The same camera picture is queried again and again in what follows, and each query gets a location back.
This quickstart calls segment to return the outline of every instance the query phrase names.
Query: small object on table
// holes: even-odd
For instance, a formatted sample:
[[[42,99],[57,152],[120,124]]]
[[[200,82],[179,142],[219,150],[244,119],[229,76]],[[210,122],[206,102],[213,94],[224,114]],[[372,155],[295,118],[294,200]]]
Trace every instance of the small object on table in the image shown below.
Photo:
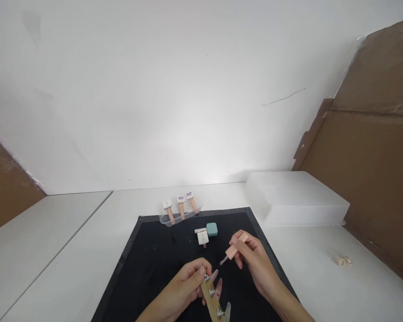
[[[342,257],[336,258],[336,263],[340,267],[343,267],[345,265],[352,265],[352,261],[347,256],[342,256]]]
[[[179,205],[180,216],[182,217],[182,220],[185,220],[185,213],[184,213],[185,195],[177,196],[176,201],[178,202]]]
[[[186,196],[187,196],[187,200],[190,201],[191,206],[193,207],[194,212],[195,212],[196,214],[198,214],[199,211],[197,210],[196,203],[194,202],[194,199],[193,199],[193,198],[194,198],[193,192],[192,192],[192,191],[188,191],[188,192],[186,193]]]
[[[197,233],[198,244],[203,245],[203,248],[207,247],[207,243],[209,242],[209,237],[207,236],[206,228],[203,228]]]
[[[163,207],[164,207],[164,209],[167,210],[167,214],[169,215],[169,219],[171,221],[171,224],[174,225],[175,224],[175,219],[174,219],[173,213],[171,211],[171,201],[170,201],[170,199],[167,199],[166,201],[163,201]]]
[[[349,259],[349,257],[344,256],[343,259],[345,260],[346,264],[352,265],[352,261]]]
[[[343,258],[337,258],[336,263],[340,266],[343,267],[345,266],[345,260]]]
[[[215,237],[218,235],[218,227],[216,226],[216,223],[208,223],[206,225],[206,230],[209,237]]]
[[[239,237],[239,240],[245,242],[248,239],[247,233],[241,234]],[[225,258],[219,263],[220,266],[222,266],[225,261],[229,258],[230,260],[233,259],[233,257],[237,254],[237,248],[234,245],[231,245],[226,251],[225,251]]]

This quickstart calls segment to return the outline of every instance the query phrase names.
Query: clear plastic box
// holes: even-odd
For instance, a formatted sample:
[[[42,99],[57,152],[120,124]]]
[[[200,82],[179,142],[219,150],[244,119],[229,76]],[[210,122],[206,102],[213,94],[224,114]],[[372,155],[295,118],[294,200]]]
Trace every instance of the clear plastic box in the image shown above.
[[[174,221],[175,223],[173,224],[172,221],[169,218],[169,215],[167,214],[167,210],[163,208],[163,204],[160,203],[160,207],[161,207],[161,215],[159,215],[160,217],[160,223],[162,223],[163,225],[166,225],[167,227],[172,227],[173,225],[176,225],[180,222],[182,222],[182,220],[186,220],[188,218],[191,218],[192,216],[198,214],[200,212],[200,210],[203,207],[202,202],[200,201],[199,198],[194,197],[194,202],[196,204],[196,210],[193,210],[193,207],[191,207],[191,203],[189,200],[185,200],[184,202],[184,217],[185,219],[182,219],[182,216],[180,215],[180,210],[179,210],[179,206],[176,204],[176,196],[174,198],[170,198],[170,200],[174,200],[175,202],[172,202],[172,207],[171,207],[171,211],[173,213],[173,217],[174,217]]]

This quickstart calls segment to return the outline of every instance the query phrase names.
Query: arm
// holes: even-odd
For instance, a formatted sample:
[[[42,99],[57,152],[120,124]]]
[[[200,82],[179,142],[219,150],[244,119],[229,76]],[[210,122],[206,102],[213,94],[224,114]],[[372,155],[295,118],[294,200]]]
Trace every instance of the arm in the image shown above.
[[[136,321],[175,321],[191,302],[203,297],[200,284],[205,274],[212,275],[212,265],[204,258],[185,264]]]
[[[283,321],[313,322],[314,319],[282,283],[260,240],[245,232],[248,239],[244,243],[238,239],[243,232],[236,232],[230,241],[230,245],[234,244],[239,251],[234,257],[237,266],[242,269],[243,261],[248,264],[257,290]]]

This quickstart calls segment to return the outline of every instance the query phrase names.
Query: metal clip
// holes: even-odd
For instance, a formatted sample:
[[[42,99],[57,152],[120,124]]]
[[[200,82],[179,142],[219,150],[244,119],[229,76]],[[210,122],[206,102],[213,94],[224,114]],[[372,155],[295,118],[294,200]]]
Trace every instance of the metal clip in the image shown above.
[[[221,310],[221,308],[217,308],[216,309],[216,317],[218,318],[218,319],[220,319],[221,317],[223,317],[224,316],[224,312]]]

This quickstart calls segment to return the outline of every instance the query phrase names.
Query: fingernail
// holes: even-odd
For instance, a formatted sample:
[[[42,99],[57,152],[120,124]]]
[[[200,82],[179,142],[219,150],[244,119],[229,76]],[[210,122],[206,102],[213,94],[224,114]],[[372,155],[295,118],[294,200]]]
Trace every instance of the fingernail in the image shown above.
[[[223,289],[223,279],[220,278],[218,281],[218,285],[216,285],[216,287],[215,287],[215,293],[216,293],[216,297],[218,298],[218,300],[221,297],[222,289]]]
[[[215,270],[214,273],[212,274],[212,276],[210,277],[210,280],[212,281],[212,283],[215,281],[216,276],[218,276],[219,271]]]

